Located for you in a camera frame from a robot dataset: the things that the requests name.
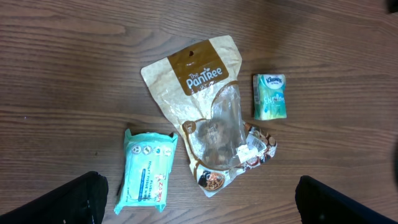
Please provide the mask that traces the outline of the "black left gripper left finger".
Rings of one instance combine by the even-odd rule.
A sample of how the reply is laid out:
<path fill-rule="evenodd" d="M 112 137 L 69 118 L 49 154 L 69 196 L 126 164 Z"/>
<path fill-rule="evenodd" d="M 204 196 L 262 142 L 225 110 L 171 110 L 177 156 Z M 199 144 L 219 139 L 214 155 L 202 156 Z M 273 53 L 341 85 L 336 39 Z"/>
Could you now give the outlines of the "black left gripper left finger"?
<path fill-rule="evenodd" d="M 101 224 L 108 190 L 107 178 L 90 171 L 1 215 L 1 223 Z"/>

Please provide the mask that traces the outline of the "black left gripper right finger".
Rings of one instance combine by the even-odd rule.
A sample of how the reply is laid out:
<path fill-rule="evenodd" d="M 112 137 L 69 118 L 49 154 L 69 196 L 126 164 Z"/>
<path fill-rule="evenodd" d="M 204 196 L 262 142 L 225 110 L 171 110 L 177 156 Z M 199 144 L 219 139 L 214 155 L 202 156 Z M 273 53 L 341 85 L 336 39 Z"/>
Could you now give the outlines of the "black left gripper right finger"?
<path fill-rule="evenodd" d="M 295 202 L 303 224 L 397 224 L 308 175 L 300 178 Z"/>

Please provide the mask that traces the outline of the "light blue wipes pack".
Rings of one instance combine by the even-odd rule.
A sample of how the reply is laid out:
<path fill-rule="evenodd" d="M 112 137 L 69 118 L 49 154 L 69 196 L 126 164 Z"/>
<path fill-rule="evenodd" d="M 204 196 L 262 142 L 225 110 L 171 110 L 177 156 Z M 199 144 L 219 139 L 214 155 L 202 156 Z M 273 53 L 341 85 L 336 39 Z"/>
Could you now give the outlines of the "light blue wipes pack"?
<path fill-rule="evenodd" d="M 164 211 L 177 142 L 176 133 L 133 135 L 129 129 L 125 131 L 126 163 L 115 214 L 125 207 L 155 207 Z"/>

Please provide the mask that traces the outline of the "teal tissue pocket pack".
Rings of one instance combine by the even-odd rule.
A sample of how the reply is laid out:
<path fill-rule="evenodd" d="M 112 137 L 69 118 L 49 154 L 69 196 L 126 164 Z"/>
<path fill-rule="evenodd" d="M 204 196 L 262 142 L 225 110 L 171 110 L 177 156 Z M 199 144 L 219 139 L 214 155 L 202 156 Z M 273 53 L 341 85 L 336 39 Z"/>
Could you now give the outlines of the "teal tissue pocket pack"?
<path fill-rule="evenodd" d="M 287 117 L 284 74 L 255 74 L 253 76 L 254 119 L 268 121 Z"/>

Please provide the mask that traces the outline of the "beige brown snack bag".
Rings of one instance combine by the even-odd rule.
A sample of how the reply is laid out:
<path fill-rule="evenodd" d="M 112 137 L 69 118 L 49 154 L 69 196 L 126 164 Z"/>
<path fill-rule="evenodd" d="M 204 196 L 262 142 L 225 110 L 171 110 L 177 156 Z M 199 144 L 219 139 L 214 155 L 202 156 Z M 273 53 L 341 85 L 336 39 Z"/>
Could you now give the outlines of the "beige brown snack bag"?
<path fill-rule="evenodd" d="M 207 197 L 275 156 L 277 141 L 242 119 L 242 57 L 229 35 L 188 46 L 141 69 L 164 116 L 185 143 L 190 170 Z"/>

